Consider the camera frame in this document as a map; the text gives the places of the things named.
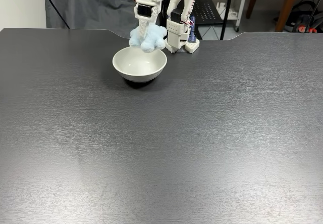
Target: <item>black stand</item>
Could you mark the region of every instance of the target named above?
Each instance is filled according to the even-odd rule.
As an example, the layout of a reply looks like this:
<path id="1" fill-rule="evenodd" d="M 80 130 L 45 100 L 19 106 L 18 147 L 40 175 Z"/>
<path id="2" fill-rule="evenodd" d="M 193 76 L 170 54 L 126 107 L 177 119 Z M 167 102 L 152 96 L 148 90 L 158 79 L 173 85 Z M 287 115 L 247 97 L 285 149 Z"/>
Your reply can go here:
<path id="1" fill-rule="evenodd" d="M 226 31 L 226 27 L 227 27 L 227 22 L 228 22 L 228 16 L 229 16 L 229 10 L 230 10 L 230 6 L 231 6 L 231 1 L 232 0 L 228 0 L 227 2 L 227 8 L 226 8 L 226 13 L 224 15 L 224 20 L 223 20 L 223 25 L 222 25 L 222 31 L 221 31 L 221 37 L 220 40 L 223 40 L 224 38 L 224 33 Z"/>

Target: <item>blue plush toy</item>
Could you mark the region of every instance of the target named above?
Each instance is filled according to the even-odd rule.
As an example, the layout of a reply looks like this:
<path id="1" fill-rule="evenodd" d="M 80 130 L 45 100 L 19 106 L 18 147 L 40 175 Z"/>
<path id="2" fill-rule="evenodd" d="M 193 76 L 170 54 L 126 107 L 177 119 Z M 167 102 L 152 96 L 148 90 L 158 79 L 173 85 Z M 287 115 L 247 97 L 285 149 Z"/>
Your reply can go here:
<path id="1" fill-rule="evenodd" d="M 163 26 L 150 24 L 147 35 L 143 41 L 140 41 L 139 27 L 130 32 L 129 45 L 139 47 L 144 52 L 152 52 L 156 49 L 164 49 L 166 44 L 164 37 L 167 35 L 167 29 Z"/>

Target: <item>red object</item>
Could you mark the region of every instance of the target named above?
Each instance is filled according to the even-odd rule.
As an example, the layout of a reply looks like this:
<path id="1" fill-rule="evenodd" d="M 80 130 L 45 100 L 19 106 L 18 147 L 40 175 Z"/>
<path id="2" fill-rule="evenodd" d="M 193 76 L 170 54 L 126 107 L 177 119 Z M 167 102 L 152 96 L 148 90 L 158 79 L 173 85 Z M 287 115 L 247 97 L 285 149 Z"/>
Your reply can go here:
<path id="1" fill-rule="evenodd" d="M 301 32 L 301 33 L 304 33 L 305 32 L 305 26 L 299 26 L 298 31 Z M 310 28 L 308 30 L 308 33 L 317 33 L 317 30 L 313 29 L 313 28 Z"/>

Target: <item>white bowl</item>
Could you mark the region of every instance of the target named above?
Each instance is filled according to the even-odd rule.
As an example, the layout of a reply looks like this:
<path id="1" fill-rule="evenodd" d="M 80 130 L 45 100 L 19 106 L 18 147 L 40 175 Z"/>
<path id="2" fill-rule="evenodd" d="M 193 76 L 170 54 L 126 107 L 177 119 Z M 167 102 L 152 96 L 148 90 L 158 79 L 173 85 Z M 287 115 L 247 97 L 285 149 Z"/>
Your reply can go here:
<path id="1" fill-rule="evenodd" d="M 144 53 L 140 48 L 127 47 L 117 52 L 112 62 L 125 79 L 145 83 L 156 78 L 163 71 L 167 57 L 161 50 Z"/>

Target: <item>floor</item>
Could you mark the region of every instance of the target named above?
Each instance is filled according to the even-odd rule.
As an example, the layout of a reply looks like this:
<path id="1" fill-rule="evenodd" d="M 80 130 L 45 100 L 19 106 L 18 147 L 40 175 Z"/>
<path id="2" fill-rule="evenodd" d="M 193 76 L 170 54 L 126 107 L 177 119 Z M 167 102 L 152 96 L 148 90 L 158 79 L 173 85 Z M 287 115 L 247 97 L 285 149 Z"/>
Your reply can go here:
<path id="1" fill-rule="evenodd" d="M 243 32 L 274 32 L 275 24 L 273 19 L 278 16 L 277 12 L 254 11 L 250 19 L 242 16 L 239 32 L 235 31 L 235 21 L 228 22 L 224 40 L 231 40 Z M 199 26 L 198 30 L 203 40 L 219 40 L 221 26 Z"/>

